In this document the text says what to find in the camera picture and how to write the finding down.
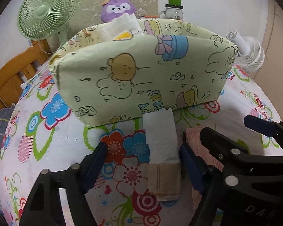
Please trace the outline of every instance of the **fabric storage box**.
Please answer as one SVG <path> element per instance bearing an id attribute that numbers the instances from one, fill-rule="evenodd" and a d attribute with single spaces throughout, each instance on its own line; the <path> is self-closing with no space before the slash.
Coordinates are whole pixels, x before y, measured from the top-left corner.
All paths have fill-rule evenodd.
<path id="1" fill-rule="evenodd" d="M 146 36 L 101 42 L 88 27 L 49 62 L 61 97 L 92 127 L 218 99 L 237 47 L 180 20 L 139 19 Z"/>

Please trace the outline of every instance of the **plush toy face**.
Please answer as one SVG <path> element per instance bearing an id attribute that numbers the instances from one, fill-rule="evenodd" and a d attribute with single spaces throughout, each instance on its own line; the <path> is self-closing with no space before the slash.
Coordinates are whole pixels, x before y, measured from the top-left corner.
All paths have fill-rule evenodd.
<path id="1" fill-rule="evenodd" d="M 135 6 L 130 0 L 110 0 L 103 6 L 101 19 L 107 23 L 120 17 L 123 13 L 133 14 L 135 10 Z"/>

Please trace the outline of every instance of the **jar handle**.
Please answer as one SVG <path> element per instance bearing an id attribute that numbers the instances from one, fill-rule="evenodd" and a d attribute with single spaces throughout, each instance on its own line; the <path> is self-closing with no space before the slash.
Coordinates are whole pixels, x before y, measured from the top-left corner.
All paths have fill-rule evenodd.
<path id="1" fill-rule="evenodd" d="M 162 15 L 162 14 L 164 14 L 165 15 L 165 11 L 161 11 L 161 12 L 159 12 L 159 14 L 158 14 L 158 18 L 160 19 L 160 16 Z"/>

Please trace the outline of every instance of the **white fan grille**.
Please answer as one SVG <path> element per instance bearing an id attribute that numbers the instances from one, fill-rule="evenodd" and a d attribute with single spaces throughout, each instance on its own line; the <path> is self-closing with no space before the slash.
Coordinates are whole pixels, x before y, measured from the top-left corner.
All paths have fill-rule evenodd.
<path id="1" fill-rule="evenodd" d="M 258 70 L 264 62 L 264 50 L 257 39 L 246 36 L 243 40 L 250 46 L 250 52 L 245 56 L 239 56 L 235 63 L 246 72 L 251 73 Z"/>
<path id="2" fill-rule="evenodd" d="M 18 14 L 19 30 L 31 40 L 48 38 L 63 29 L 75 7 L 76 0 L 25 0 Z"/>

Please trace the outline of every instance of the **wooden headboard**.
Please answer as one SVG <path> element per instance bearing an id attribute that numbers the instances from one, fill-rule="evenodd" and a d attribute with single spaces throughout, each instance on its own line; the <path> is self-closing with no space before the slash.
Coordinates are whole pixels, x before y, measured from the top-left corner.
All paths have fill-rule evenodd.
<path id="1" fill-rule="evenodd" d="M 46 40 L 32 41 L 32 46 L 15 56 L 0 69 L 0 109 L 17 103 L 22 93 L 20 85 L 24 83 L 20 73 L 28 80 L 37 72 L 32 64 L 38 61 L 41 65 L 51 56 Z"/>

